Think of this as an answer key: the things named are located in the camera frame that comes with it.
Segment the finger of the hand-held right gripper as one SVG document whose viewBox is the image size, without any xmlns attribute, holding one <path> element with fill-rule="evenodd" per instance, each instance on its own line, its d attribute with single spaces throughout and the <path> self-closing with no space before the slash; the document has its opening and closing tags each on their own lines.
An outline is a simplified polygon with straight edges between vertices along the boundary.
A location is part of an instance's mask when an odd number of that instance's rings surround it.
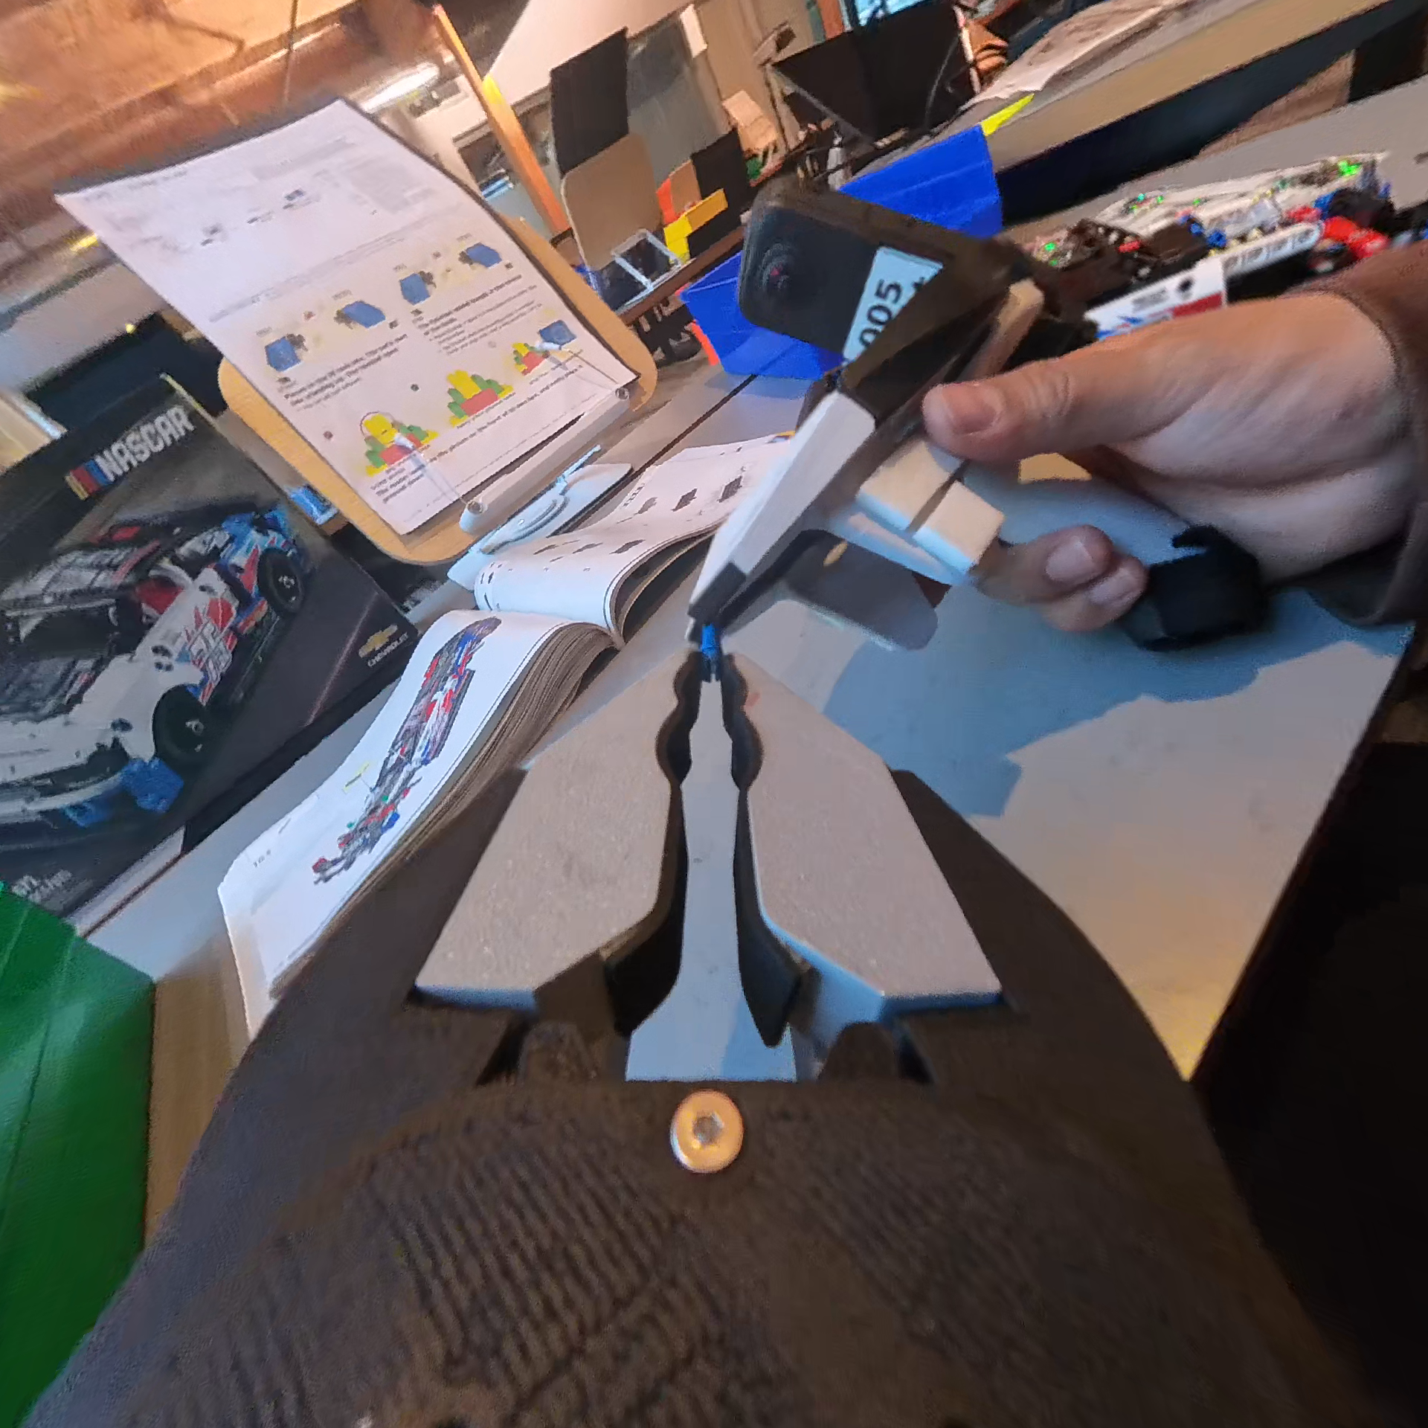
<svg viewBox="0 0 1428 1428">
<path fill-rule="evenodd" d="M 939 590 L 965 583 L 931 578 L 905 534 L 965 461 L 937 452 L 922 408 L 915 394 L 876 416 L 852 394 L 824 394 L 720 527 L 691 624 L 745 625 L 798 602 L 842 625 L 936 625 Z"/>
<path fill-rule="evenodd" d="M 997 547 L 1005 513 L 963 478 L 946 483 L 920 510 L 905 539 L 939 583 L 966 583 Z"/>
</svg>

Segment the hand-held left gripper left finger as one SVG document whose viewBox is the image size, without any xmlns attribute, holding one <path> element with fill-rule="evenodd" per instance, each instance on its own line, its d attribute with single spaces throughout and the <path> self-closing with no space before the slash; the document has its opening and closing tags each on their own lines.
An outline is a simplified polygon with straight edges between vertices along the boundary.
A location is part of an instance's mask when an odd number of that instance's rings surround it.
<svg viewBox="0 0 1428 1428">
<path fill-rule="evenodd" d="M 681 971 L 699 656 L 671 656 L 528 761 L 417 976 L 438 1003 L 635 1032 Z"/>
</svg>

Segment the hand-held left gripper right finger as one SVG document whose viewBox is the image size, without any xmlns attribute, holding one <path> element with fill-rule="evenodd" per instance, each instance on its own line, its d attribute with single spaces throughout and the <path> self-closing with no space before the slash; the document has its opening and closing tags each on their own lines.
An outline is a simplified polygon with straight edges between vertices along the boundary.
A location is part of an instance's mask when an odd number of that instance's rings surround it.
<svg viewBox="0 0 1428 1428">
<path fill-rule="evenodd" d="M 759 663 L 727 658 L 744 999 L 825 1059 L 854 1025 L 994 1006 L 1004 984 L 893 772 Z"/>
</svg>

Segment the person's right forearm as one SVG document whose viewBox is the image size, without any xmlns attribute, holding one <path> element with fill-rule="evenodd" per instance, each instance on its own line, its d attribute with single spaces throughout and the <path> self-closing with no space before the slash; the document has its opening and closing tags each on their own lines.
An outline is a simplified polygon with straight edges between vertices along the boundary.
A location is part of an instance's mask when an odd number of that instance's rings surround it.
<svg viewBox="0 0 1428 1428">
<path fill-rule="evenodd" d="M 1362 311 L 1385 335 L 1402 391 L 1412 452 L 1407 517 L 1400 530 L 1325 574 L 1320 602 L 1351 624 L 1381 627 L 1425 619 L 1427 610 L 1427 253 L 1413 243 L 1368 258 L 1320 282 Z"/>
</svg>

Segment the grey desk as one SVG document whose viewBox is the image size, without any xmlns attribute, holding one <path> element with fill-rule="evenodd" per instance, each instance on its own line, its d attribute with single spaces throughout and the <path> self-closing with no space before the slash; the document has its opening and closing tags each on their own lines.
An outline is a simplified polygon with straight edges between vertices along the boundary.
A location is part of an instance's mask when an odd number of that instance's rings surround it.
<svg viewBox="0 0 1428 1428">
<path fill-rule="evenodd" d="M 1356 149 L 1386 153 L 1400 199 L 1425 194 L 1425 78 L 1187 163 L 1164 183 L 1218 180 Z M 1266 631 L 1175 654 L 1121 634 L 1070 636 L 961 586 L 934 641 L 892 653 L 783 602 L 728 641 L 917 773 L 1050 894 L 1111 962 L 1189 1074 L 1362 751 L 1408 627 L 1357 631 L 1303 591 Z M 382 702 L 341 726 L 223 828 L 87 933 L 155 981 L 234 965 L 218 886 L 239 853 L 348 756 Z M 691 746 L 693 945 L 671 999 L 635 1035 L 637 1078 L 778 1078 L 739 982 L 730 886 L 737 794 L 718 700 Z M 198 1013 L 191 1049 L 220 1083 L 246 1044 L 242 998 Z"/>
</svg>

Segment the person's right hand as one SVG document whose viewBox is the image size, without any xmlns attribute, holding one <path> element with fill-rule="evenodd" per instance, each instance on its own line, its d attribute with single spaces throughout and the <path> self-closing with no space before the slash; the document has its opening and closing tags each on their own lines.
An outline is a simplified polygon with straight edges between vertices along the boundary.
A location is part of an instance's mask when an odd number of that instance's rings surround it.
<svg viewBox="0 0 1428 1428">
<path fill-rule="evenodd" d="M 926 432 L 988 467 L 1070 457 L 1318 597 L 1400 530 L 1413 478 L 1388 340 L 1320 282 L 941 386 Z"/>
</svg>

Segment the blue plastic bin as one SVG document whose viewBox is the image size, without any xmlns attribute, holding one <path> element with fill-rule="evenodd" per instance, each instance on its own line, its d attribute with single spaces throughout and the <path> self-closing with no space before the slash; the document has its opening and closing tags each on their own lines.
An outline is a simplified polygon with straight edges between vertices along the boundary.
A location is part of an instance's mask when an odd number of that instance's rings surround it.
<svg viewBox="0 0 1428 1428">
<path fill-rule="evenodd" d="M 883 168 L 866 168 L 844 182 L 842 194 L 977 238 L 994 238 L 1004 228 L 995 166 L 980 129 L 905 151 Z M 788 381 L 815 381 L 841 364 L 841 350 L 771 333 L 744 316 L 742 262 L 742 253 L 725 258 L 682 292 L 710 364 L 737 377 Z"/>
</svg>

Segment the thick instruction booklet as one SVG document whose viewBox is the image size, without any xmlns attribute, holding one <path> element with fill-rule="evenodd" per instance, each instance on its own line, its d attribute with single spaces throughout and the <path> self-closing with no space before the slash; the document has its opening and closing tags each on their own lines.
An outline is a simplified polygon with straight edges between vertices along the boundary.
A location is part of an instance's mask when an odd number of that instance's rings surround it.
<svg viewBox="0 0 1428 1428">
<path fill-rule="evenodd" d="M 688 449 L 594 518 L 477 554 L 475 605 L 438 617 L 349 756 L 220 884 L 251 1035 L 387 865 L 526 758 L 623 648 L 652 583 L 703 547 L 791 440 Z"/>
</svg>

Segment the white stand base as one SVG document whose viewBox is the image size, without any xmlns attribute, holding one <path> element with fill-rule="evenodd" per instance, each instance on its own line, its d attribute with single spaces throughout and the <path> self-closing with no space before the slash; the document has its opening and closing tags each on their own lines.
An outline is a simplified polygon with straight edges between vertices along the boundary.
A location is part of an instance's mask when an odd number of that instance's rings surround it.
<svg viewBox="0 0 1428 1428">
<path fill-rule="evenodd" d="M 499 552 L 550 537 L 580 522 L 589 510 L 599 506 L 611 491 L 633 476 L 631 462 L 604 461 L 596 455 L 597 452 L 589 452 L 589 457 L 563 471 L 528 506 L 478 537 L 451 566 L 448 578 L 465 590 L 475 590 L 477 576 Z"/>
</svg>

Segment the toy race car model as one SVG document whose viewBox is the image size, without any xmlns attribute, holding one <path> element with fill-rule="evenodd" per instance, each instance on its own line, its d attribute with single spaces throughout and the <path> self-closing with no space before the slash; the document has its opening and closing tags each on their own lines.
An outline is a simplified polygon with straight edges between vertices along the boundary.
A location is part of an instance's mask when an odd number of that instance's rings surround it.
<svg viewBox="0 0 1428 1428">
<path fill-rule="evenodd" d="M 1425 240 L 1385 153 L 1328 155 L 1233 180 L 1158 187 L 1024 241 L 1101 340 L 1269 297 Z"/>
</svg>

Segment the yellow toy brick block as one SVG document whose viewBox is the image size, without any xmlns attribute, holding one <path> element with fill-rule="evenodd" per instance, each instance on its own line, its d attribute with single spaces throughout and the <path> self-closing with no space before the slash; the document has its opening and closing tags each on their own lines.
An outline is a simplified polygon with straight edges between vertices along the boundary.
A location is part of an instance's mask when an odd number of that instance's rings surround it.
<svg viewBox="0 0 1428 1428">
<path fill-rule="evenodd" d="M 689 263 L 740 231 L 739 209 L 730 207 L 727 189 L 722 187 L 667 223 L 664 245 L 679 263 Z"/>
</svg>

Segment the cardboard sheet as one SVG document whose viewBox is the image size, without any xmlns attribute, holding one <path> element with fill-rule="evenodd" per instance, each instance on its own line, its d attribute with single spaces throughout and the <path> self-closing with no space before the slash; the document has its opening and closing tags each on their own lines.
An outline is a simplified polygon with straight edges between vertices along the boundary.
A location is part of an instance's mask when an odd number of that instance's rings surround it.
<svg viewBox="0 0 1428 1428">
<path fill-rule="evenodd" d="M 591 274 L 642 231 L 662 228 L 650 146 L 628 132 L 562 177 L 562 200 Z"/>
</svg>

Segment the toy car kit box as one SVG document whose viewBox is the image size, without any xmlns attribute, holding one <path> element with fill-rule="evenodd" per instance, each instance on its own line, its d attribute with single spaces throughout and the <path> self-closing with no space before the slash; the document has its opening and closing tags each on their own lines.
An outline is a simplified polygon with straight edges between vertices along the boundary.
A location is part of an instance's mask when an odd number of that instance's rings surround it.
<svg viewBox="0 0 1428 1428">
<path fill-rule="evenodd" d="M 417 629 L 161 377 L 4 474 L 2 875 L 72 916 L 400 678 Z"/>
</svg>

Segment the printed instruction sheet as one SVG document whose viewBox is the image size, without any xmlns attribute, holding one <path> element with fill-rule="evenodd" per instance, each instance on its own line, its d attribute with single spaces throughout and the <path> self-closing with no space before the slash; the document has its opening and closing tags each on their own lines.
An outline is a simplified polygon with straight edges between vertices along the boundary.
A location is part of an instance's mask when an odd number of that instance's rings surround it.
<svg viewBox="0 0 1428 1428">
<path fill-rule="evenodd" d="M 631 377 L 502 214 L 348 98 L 57 199 L 402 534 Z"/>
</svg>

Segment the green plastic bin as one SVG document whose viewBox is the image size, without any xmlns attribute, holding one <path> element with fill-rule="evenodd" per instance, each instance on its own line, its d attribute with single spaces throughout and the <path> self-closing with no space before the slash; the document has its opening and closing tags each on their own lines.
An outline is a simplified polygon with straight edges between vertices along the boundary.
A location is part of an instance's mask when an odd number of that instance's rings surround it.
<svg viewBox="0 0 1428 1428">
<path fill-rule="evenodd" d="M 2 892 L 2 1424 L 93 1331 L 145 1241 L 155 984 Z"/>
</svg>

